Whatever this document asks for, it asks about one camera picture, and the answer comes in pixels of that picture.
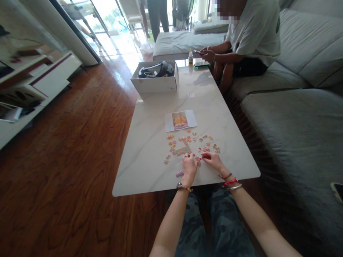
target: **beaded bracelet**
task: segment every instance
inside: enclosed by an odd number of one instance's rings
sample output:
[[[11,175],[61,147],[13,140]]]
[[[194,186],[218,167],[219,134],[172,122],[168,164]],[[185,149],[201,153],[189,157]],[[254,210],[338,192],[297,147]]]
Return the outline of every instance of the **beaded bracelet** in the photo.
[[[220,175],[218,175],[220,178],[222,178],[222,179],[226,179],[226,178],[228,178],[228,177],[230,177],[232,175],[232,173],[230,173],[229,175],[227,175],[225,178],[223,178],[222,176],[220,176]]]
[[[181,182],[178,183],[176,188],[177,189],[186,189],[188,192],[193,192],[193,188],[188,188],[188,187],[184,186]]]
[[[229,181],[229,182],[225,182],[223,184],[223,187],[227,186],[227,185],[230,185],[230,184],[233,184],[234,182],[238,182],[237,178],[235,178],[233,181]]]

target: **white t-shirt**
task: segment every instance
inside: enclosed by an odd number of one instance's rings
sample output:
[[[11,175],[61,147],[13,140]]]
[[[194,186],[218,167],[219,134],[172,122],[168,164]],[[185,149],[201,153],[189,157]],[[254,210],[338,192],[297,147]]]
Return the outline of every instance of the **white t-shirt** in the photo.
[[[280,55],[280,7],[277,0],[248,0],[238,24],[230,24],[226,41],[232,52],[259,58],[267,67]]]

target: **sofa cushion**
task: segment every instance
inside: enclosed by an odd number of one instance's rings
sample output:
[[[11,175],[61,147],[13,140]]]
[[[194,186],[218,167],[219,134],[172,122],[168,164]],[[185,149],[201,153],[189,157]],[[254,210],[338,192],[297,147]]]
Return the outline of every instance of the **sofa cushion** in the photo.
[[[208,22],[203,24],[197,24],[193,28],[194,34],[212,34],[212,33],[226,33],[228,32],[228,24],[215,24],[214,22]]]
[[[184,60],[188,59],[189,50],[201,50],[209,45],[218,45],[224,40],[226,33],[198,34],[187,31],[165,32],[158,34],[154,61]]]
[[[343,81],[343,19],[285,9],[278,62],[314,87]]]
[[[321,89],[248,95],[242,102],[333,256],[343,252],[343,98]]]
[[[297,74],[274,62],[262,76],[238,77],[232,90],[239,101],[250,93],[308,88],[310,85]]]

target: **silver bangle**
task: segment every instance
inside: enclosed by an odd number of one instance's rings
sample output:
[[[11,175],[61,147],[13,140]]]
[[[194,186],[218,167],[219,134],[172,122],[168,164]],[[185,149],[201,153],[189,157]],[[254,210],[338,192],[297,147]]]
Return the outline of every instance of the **silver bangle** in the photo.
[[[235,189],[238,189],[238,188],[240,188],[242,186],[242,184],[239,184],[239,186],[236,186],[236,187],[227,187],[226,188],[226,191],[228,191],[228,190],[235,190]]]

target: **white marble table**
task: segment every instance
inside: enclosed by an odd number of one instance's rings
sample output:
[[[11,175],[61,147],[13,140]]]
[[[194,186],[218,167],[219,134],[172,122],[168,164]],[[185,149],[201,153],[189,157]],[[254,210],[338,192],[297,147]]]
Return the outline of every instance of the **white marble table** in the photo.
[[[233,119],[222,95],[208,69],[196,70],[193,67],[179,68],[179,88],[177,92],[141,94],[132,117],[124,152],[113,186],[113,196],[133,195],[173,189],[182,177],[175,173],[182,169],[182,156],[171,155],[168,164],[164,160],[171,152],[167,135],[174,134],[176,149],[184,147],[179,137],[190,135],[187,129],[165,132],[164,115],[192,109],[198,127],[197,141],[189,143],[194,154],[199,147],[214,151],[215,143],[220,147],[220,157],[224,165],[237,179],[260,176],[260,171]],[[211,135],[203,142],[199,138]],[[222,182],[218,173],[202,161],[193,186]]]

